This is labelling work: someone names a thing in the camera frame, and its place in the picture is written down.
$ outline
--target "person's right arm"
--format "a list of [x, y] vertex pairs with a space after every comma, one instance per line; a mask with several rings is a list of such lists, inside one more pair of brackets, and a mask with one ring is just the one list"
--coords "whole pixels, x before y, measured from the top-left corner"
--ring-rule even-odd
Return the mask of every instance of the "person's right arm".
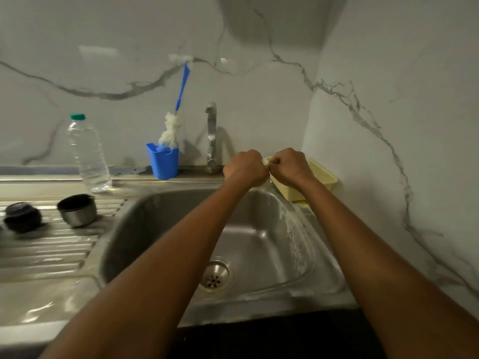
[[479, 322], [316, 180], [303, 153], [280, 151], [268, 167], [308, 200], [388, 358], [479, 358]]

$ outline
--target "clear plastic bottle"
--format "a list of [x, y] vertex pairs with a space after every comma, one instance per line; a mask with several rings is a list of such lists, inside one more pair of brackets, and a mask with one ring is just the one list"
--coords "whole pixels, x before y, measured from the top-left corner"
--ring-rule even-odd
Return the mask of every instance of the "clear plastic bottle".
[[73, 113], [70, 117], [72, 123], [68, 127], [68, 137], [83, 182], [93, 193], [109, 190], [112, 180], [98, 132], [87, 123], [84, 114]]

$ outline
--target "ridged drainboard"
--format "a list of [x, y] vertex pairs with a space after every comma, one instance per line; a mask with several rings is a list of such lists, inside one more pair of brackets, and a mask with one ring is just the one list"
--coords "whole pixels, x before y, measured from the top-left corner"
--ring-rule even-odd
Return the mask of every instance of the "ridged drainboard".
[[0, 202], [0, 281], [24, 276], [55, 276], [79, 270], [123, 205], [122, 199], [96, 200], [99, 219], [84, 228], [72, 229], [57, 211], [57, 201], [30, 201], [38, 208], [44, 225], [17, 234], [3, 224], [5, 208], [15, 201]]

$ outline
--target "black round object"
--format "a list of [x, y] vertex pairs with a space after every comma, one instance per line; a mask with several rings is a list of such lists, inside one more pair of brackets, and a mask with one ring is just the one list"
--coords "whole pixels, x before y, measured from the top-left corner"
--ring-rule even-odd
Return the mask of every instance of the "black round object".
[[57, 204], [57, 209], [60, 211], [74, 211], [87, 207], [93, 201], [95, 201], [95, 198], [89, 194], [72, 195], [60, 201]]
[[42, 225], [42, 214], [31, 204], [22, 201], [5, 209], [3, 223], [17, 233], [26, 233]]

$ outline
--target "faucet spout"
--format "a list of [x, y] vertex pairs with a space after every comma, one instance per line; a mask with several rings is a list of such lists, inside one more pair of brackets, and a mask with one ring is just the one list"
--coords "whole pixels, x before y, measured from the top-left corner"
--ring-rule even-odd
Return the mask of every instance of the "faucet spout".
[[207, 154], [207, 171], [215, 173], [218, 171], [218, 163], [216, 159], [216, 103], [210, 102], [207, 106], [208, 114], [208, 154]]

